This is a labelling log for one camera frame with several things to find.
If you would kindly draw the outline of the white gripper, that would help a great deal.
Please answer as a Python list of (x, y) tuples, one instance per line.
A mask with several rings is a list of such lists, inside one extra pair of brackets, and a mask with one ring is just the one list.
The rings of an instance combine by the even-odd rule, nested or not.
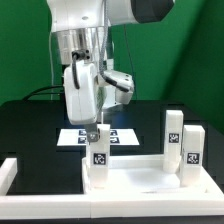
[(100, 139), (97, 119), (97, 90), (96, 67), (93, 63), (76, 63), (76, 72), (80, 88), (74, 85), (72, 67), (64, 72), (64, 91), (69, 121), (72, 125), (85, 125), (87, 141), (97, 142)]

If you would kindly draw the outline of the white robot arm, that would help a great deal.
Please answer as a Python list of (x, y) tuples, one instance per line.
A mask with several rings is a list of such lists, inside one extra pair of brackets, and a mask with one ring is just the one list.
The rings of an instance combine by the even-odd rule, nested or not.
[(70, 123), (85, 127), (87, 139), (100, 138), (97, 118), (106, 88), (115, 88), (115, 100), (130, 102), (134, 82), (130, 75), (107, 67), (113, 49), (109, 28), (122, 24), (159, 22), (175, 0), (46, 0), (52, 16), (63, 72)]

